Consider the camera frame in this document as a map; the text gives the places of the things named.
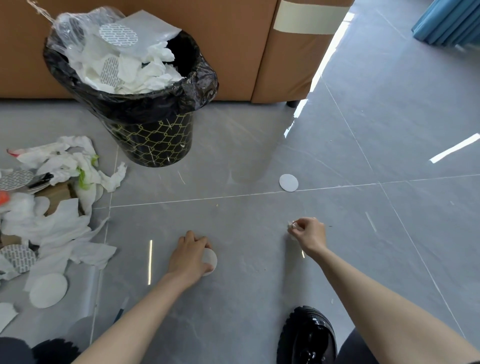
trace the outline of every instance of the sofa leg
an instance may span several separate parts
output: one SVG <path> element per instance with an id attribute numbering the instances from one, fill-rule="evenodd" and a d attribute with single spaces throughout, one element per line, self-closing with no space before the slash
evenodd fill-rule
<path id="1" fill-rule="evenodd" d="M 300 103 L 300 100 L 287 101 L 287 106 L 291 108 L 296 108 Z"/>

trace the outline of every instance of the gray tile floor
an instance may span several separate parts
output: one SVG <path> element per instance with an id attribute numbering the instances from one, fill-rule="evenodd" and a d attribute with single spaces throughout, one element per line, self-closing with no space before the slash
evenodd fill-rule
<path id="1" fill-rule="evenodd" d="M 66 336 L 85 348 L 165 272 L 187 229 L 210 237 L 216 271 L 175 304 L 146 363 L 274 363 L 283 321 L 308 304 L 342 343 L 353 324 L 286 223 L 316 216 L 341 257 L 402 294 L 480 348 L 480 142 L 429 159 L 479 132 L 480 53 L 436 49 L 409 29 L 427 1 L 357 0 L 345 35 L 303 109 L 217 102 L 195 114 L 190 153 L 160 169 L 128 161 L 100 123 L 74 102 L 0 104 L 2 149 L 88 135 L 112 173 L 128 175 L 96 205 L 96 237 L 119 247 L 103 272 L 70 265 L 58 305 L 36 310 L 22 278 L 0 302 L 20 315 L 4 330 L 31 345 Z M 4 154 L 2 167 L 14 161 Z M 278 178 L 294 174 L 299 190 Z"/>

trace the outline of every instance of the trash can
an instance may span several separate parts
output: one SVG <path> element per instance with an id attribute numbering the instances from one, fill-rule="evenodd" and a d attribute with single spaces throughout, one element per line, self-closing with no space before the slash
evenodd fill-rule
<path id="1" fill-rule="evenodd" d="M 110 94 L 83 83 L 68 59 L 47 47 L 61 42 L 52 30 L 43 48 L 50 73 L 72 96 L 97 116 L 130 160 L 163 167 L 181 160 L 192 146 L 192 113 L 215 97 L 218 79 L 195 40 L 181 31 L 168 41 L 172 66 L 183 79 L 159 91 Z"/>

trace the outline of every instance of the masking tape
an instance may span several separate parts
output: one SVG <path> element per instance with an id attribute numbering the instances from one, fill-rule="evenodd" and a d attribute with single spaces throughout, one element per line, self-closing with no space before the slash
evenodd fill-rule
<path id="1" fill-rule="evenodd" d="M 273 28 L 297 34 L 335 34 L 350 7 L 296 4 L 282 0 Z"/>

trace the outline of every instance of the gold lattice pattern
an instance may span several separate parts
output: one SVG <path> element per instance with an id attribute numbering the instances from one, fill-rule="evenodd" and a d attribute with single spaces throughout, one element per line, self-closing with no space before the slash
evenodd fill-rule
<path id="1" fill-rule="evenodd" d="M 103 122 L 128 158 L 147 167 L 169 166 L 187 155 L 192 146 L 192 113 L 147 124 Z"/>

